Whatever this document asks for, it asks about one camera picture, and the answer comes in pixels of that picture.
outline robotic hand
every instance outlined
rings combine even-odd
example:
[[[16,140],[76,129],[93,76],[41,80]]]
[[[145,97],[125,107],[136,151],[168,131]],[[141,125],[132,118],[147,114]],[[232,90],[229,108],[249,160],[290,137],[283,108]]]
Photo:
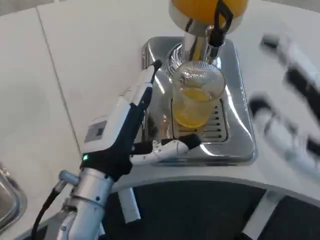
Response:
[[[320,79],[317,69],[288,37],[267,34],[261,46],[275,54],[288,69],[286,83],[306,100],[319,123]],[[270,146],[296,168],[320,177],[320,144],[311,136],[298,135],[297,127],[263,97],[254,97],[249,106],[253,121]]]
[[[128,98],[121,96],[109,117],[93,120],[84,139],[79,176],[65,170],[60,172],[59,182],[33,225],[33,240],[44,212],[67,184],[73,185],[70,197],[47,227],[45,239],[97,239],[114,182],[129,174],[133,165],[176,158],[200,145],[195,134],[161,142],[134,143],[151,102],[155,74],[161,65],[161,61],[156,60],[143,70],[138,82],[131,86]]]

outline orange juice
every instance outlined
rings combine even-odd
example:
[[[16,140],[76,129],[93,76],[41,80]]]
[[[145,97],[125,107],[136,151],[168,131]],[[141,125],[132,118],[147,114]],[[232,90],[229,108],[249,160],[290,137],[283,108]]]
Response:
[[[214,16],[218,0],[172,0],[173,5],[183,14],[208,25],[214,25]],[[247,8],[248,0],[223,0],[233,13],[240,17]]]
[[[187,87],[180,92],[175,90],[173,96],[173,117],[187,128],[203,126],[215,108],[213,96],[198,88]]]

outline white table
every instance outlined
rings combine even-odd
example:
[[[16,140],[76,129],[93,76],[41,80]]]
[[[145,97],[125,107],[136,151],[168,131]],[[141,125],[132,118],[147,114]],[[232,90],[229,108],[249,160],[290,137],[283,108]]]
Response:
[[[0,17],[1,160],[27,196],[24,215],[0,239],[31,226],[61,169],[77,171],[80,154],[35,9]],[[61,207],[64,191],[46,218]]]
[[[39,6],[38,11],[80,146],[90,120],[108,113],[122,92],[122,86],[137,79],[143,44],[154,36],[183,35],[169,17],[166,0],[68,0]],[[317,64],[320,62],[319,21],[320,15],[315,12],[251,0],[242,24],[228,36],[238,49],[247,96],[250,98],[262,89],[267,90],[277,107],[299,124],[301,130],[313,133],[317,133],[318,127],[309,112],[282,84],[285,70],[275,59],[261,53],[258,45],[263,32],[287,32],[320,68]],[[320,206],[320,180],[292,169],[258,134],[256,141],[259,156],[252,165],[136,167],[115,185],[115,191],[164,181],[228,181],[281,191]],[[68,159],[65,151],[60,151],[56,154]],[[78,166],[71,165],[73,169],[70,170],[77,172]],[[60,169],[69,167],[60,165]],[[49,192],[54,177],[50,184],[43,184],[42,195]],[[46,216],[57,212],[60,203],[58,201]],[[25,220],[19,224],[30,228],[37,213],[35,210],[26,215],[28,223]]]

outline black mat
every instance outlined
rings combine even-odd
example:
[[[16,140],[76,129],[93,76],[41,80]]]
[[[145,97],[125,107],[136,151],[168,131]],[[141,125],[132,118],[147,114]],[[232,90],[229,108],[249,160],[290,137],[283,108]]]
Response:
[[[157,183],[135,189],[143,218],[125,225],[112,194],[104,220],[109,240],[233,240],[265,193],[241,184]],[[319,240],[320,209],[286,197],[259,240]]]

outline stainless steel drip tray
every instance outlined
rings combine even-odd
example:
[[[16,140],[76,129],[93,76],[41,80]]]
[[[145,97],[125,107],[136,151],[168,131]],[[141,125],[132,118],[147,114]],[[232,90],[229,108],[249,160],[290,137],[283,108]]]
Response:
[[[158,163],[165,166],[238,165],[252,162],[256,155],[252,123],[247,107],[236,48],[226,40],[217,66],[226,78],[226,88],[220,103],[208,123],[199,129],[180,126],[173,119],[172,79],[166,64],[173,48],[181,44],[182,37],[154,37],[144,46],[142,67],[154,60],[163,62],[155,76],[150,106],[142,126],[142,140],[178,138],[197,133],[202,144],[188,154]]]

